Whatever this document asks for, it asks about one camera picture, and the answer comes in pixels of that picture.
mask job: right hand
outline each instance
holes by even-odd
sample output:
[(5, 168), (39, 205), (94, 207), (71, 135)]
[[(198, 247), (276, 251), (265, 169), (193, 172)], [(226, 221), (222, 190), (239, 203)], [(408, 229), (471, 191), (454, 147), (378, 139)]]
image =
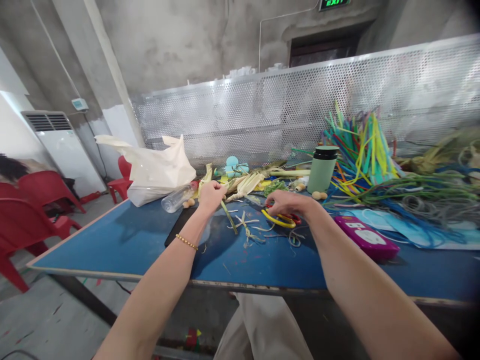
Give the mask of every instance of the right hand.
[(323, 210), (322, 206), (311, 197), (284, 190), (275, 190), (268, 195), (265, 205), (269, 205), (272, 201), (275, 201), (275, 203), (268, 209), (270, 216), (278, 214), (288, 215), (291, 213), (306, 216), (310, 212), (315, 213), (318, 208), (320, 210), (317, 211), (321, 212)]

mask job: red scissors handle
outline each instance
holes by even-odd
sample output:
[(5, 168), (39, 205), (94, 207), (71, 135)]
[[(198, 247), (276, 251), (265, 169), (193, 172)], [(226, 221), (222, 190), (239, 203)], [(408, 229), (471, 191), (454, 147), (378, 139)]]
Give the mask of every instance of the red scissors handle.
[[(271, 208), (272, 205), (265, 205), (267, 208)], [(289, 218), (289, 219), (292, 219), (293, 222), (296, 224), (296, 225), (300, 225), (302, 223), (302, 219), (297, 215), (297, 214), (294, 214), (294, 213), (291, 213), (291, 214), (288, 214), (288, 215), (283, 215), (284, 217), (286, 218)]]

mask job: purple box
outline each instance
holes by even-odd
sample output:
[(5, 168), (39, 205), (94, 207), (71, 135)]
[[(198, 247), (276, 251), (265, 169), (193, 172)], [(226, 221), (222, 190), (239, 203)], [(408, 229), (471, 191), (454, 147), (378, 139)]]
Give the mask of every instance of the purple box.
[(336, 216), (336, 224), (375, 261), (393, 259), (400, 248), (379, 232), (353, 216)]

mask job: green exit sign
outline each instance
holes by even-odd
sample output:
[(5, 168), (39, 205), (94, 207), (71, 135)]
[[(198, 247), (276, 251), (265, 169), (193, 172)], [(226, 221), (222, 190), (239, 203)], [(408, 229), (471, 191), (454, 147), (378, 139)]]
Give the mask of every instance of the green exit sign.
[(321, 0), (320, 9), (318, 11), (334, 9), (348, 4), (350, 4), (350, 0)]

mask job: table leg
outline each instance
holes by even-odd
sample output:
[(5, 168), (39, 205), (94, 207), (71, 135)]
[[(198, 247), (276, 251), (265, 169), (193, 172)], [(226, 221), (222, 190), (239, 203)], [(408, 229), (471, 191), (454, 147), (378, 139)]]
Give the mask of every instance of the table leg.
[(85, 305), (92, 313), (96, 314), (108, 325), (113, 326), (115, 320), (117, 320), (117, 315), (115, 315), (114, 312), (101, 302), (90, 290), (83, 286), (76, 277), (53, 274), (49, 274), (48, 276)]

